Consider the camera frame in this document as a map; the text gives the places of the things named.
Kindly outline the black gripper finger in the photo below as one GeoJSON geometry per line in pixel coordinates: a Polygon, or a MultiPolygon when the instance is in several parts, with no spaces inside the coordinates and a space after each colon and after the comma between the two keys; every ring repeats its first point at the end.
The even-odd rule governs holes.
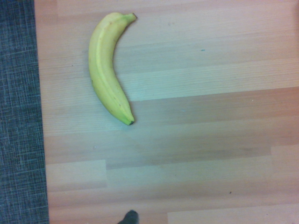
{"type": "Polygon", "coordinates": [[[118,224],[139,224],[139,214],[135,210],[130,210],[118,224]]]}

